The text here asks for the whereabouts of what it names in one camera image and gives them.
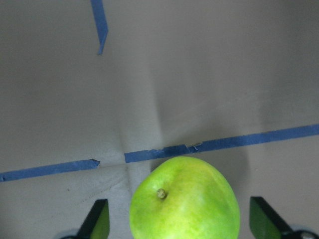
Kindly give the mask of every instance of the blue painter's tape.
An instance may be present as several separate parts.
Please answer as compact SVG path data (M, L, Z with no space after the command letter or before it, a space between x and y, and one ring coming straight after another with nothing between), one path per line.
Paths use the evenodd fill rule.
M99 161L94 159L79 160L67 163L53 164L35 168L22 169L0 173L0 182L12 181L23 178L39 177L44 175L66 173L79 170L87 170L97 168Z
M109 29L108 29L108 24L106 22L102 0L91 0L91 5L92 5L95 25L98 31L99 41L100 41L100 49L98 54L101 55L103 52L104 44L105 44Z
M165 147L159 150L143 150L125 153L125 162L138 162L156 158L166 158L190 153L198 153L225 148L241 147L259 143L287 140L293 138L307 137L319 134L319 124L307 125L302 127L280 129L275 131L248 134L229 138L213 139L204 141L195 146L177 145Z

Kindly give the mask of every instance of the gray surface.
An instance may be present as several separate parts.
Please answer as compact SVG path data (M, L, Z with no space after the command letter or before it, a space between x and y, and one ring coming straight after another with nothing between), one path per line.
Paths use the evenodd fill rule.
M97 56L89 1L1 2L0 171L88 158L101 166L0 184L0 237L56 238L103 196L116 202L111 238L131 238L130 195L162 160L125 165L125 152L318 123L318 2L104 6L110 31ZM195 156L225 174L241 206L240 238L252 238L254 194L318 230L317 144L314 136ZM77 193L53 197L72 182Z

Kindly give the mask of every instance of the apple stem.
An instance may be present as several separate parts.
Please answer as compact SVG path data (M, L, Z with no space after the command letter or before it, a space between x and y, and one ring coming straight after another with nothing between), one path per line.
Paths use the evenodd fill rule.
M158 195L159 198L163 199L163 198L166 197L166 192L165 192L165 190L163 188L160 188L157 191L157 195Z

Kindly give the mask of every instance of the tape strip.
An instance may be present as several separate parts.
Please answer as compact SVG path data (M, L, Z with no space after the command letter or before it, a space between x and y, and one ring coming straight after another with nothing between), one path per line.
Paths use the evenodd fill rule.
M91 0L91 5L94 14L96 29L98 31L100 40L100 49L98 54L101 55L109 29L105 18L102 0Z
M132 163L156 158L174 157L190 153L198 153L225 148L241 147L259 143L287 140L293 138L307 137L319 134L319 124L287 128L263 133L248 134L229 138L221 138L204 141L201 144L187 147L186 145L177 145L165 147L163 149L143 150L137 152L125 153L125 162Z
M41 166L35 168L22 169L17 171L10 171L0 173L0 182L18 180L23 178L39 177L44 175L66 173L79 170L87 170L97 168L99 161L94 159L79 160L67 163L60 163L48 166Z

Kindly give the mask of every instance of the apple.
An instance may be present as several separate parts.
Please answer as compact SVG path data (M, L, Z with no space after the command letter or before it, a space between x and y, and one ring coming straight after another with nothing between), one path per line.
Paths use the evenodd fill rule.
M134 239L237 239L240 212L217 169L180 156L165 161L138 186L130 227Z

